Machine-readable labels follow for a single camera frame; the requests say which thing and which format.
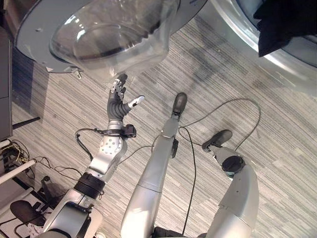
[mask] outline desk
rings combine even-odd
[[[12,44],[0,27],[0,141],[12,136]]]

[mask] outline gray striped carpet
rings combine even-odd
[[[41,121],[14,131],[33,157],[47,156],[54,166],[80,171],[89,158],[76,144],[74,132],[82,127],[106,128],[106,101],[110,83],[73,74],[48,74],[40,65],[14,54],[13,122],[40,116]],[[200,18],[171,37],[170,53],[157,67],[127,82],[126,100],[139,94],[146,100],[125,123],[138,136],[128,141],[128,152],[151,145],[178,92],[188,95],[181,124],[201,118],[221,103],[239,97],[256,100],[263,111],[255,133],[239,148],[252,160],[258,176],[260,207],[254,237],[317,237],[317,103],[316,98],[292,91],[266,75]],[[233,102],[189,127],[193,140],[203,143],[222,129],[233,131],[227,146],[234,146],[253,128],[258,116],[250,102]],[[100,137],[83,133],[87,147],[97,152]],[[169,163],[156,225],[181,232],[194,177],[191,146],[180,136],[177,156]],[[195,146],[197,182],[186,236],[206,232],[230,181],[210,154]],[[101,231],[120,237],[120,223],[132,191],[150,157],[146,148],[124,162],[98,203],[104,215]],[[65,189],[74,181],[42,165],[35,166],[39,188],[44,175]],[[75,172],[66,174],[78,177]]]

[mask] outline white fingertip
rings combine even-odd
[[[139,105],[144,99],[145,99],[145,96],[140,95],[137,98],[131,100],[130,102],[128,102],[129,108],[133,108],[133,107]]]

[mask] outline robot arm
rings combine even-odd
[[[224,135],[228,131],[222,131],[218,136],[221,133]],[[212,141],[210,146],[203,145],[205,151],[213,151],[214,158],[232,178],[206,238],[248,238],[255,227],[259,209],[257,176],[240,154],[222,147],[222,143]]]
[[[102,217],[93,222],[91,215],[96,198],[114,174],[122,156],[127,151],[127,138],[136,136],[133,125],[124,126],[123,118],[144,96],[124,104],[122,102],[127,76],[121,75],[113,83],[109,94],[107,113],[108,128],[103,131],[97,155],[93,158],[85,173],[74,188],[70,189],[44,225],[44,233],[39,238],[84,238],[92,237],[99,227]]]

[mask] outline white pole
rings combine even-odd
[[[2,175],[0,177],[0,184],[2,184],[3,182],[9,180],[10,178],[13,178],[14,176],[16,176],[18,173],[22,172],[23,170],[31,167],[32,165],[35,164],[35,161],[34,160],[30,160],[29,162],[19,166],[18,168],[10,171],[9,173],[6,173],[4,175]]]
[[[0,148],[3,148],[4,146],[7,146],[9,144],[10,144],[9,140],[2,141],[2,142],[0,142]]]

